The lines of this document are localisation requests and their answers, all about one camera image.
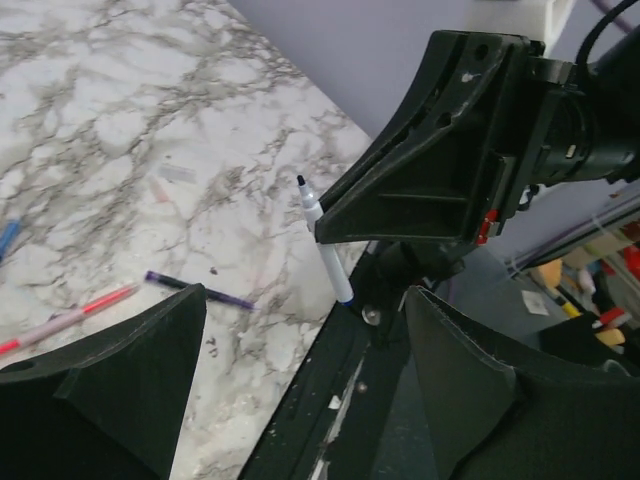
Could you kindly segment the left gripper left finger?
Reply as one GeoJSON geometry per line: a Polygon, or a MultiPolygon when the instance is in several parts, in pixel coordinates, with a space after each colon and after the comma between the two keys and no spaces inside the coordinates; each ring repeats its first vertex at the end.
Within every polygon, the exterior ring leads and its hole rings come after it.
{"type": "Polygon", "coordinates": [[[2,478],[168,478],[205,319],[196,284],[2,368],[2,478]]]}

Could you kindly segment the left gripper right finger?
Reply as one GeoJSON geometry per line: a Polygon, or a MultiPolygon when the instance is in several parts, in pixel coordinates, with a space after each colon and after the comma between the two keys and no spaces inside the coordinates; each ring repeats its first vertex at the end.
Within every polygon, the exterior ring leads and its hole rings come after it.
{"type": "Polygon", "coordinates": [[[438,478],[638,478],[638,378],[532,349],[421,287],[404,310],[438,478]]]}

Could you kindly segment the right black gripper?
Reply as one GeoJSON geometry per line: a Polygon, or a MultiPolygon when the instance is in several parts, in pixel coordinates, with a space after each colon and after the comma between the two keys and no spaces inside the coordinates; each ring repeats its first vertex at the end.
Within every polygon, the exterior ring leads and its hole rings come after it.
{"type": "Polygon", "coordinates": [[[524,131],[501,156],[496,194],[490,145],[513,100],[515,35],[433,33],[387,126],[321,197],[322,244],[366,240],[485,244],[528,185],[639,177],[639,37],[592,64],[587,38],[573,64],[533,58],[524,131]]]}

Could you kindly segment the red pen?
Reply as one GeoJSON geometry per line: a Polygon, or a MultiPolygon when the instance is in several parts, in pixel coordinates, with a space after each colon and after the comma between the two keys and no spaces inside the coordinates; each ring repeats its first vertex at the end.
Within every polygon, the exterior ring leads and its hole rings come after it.
{"type": "Polygon", "coordinates": [[[57,315],[44,324],[34,327],[12,340],[1,344],[1,355],[12,353],[39,343],[71,326],[80,323],[90,316],[97,314],[120,301],[132,296],[139,290],[137,284],[120,287],[108,294],[103,295],[89,303],[70,310],[67,313],[57,315]]]}

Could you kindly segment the blue pen cap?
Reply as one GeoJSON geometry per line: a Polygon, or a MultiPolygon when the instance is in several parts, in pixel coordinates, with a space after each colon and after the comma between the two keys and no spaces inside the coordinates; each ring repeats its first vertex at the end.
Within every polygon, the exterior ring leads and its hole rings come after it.
{"type": "Polygon", "coordinates": [[[20,233],[21,222],[18,219],[9,220],[0,236],[0,260],[8,253],[12,243],[20,233]]]}

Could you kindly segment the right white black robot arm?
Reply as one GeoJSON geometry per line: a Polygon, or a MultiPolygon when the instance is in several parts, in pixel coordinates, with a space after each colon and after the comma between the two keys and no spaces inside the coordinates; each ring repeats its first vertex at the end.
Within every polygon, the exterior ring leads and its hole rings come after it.
{"type": "Polygon", "coordinates": [[[598,60],[601,33],[571,62],[547,47],[570,6],[479,1],[465,30],[437,30],[402,102],[362,157],[321,198],[322,244],[367,240],[482,245],[525,188],[639,176],[639,34],[598,60]]]}

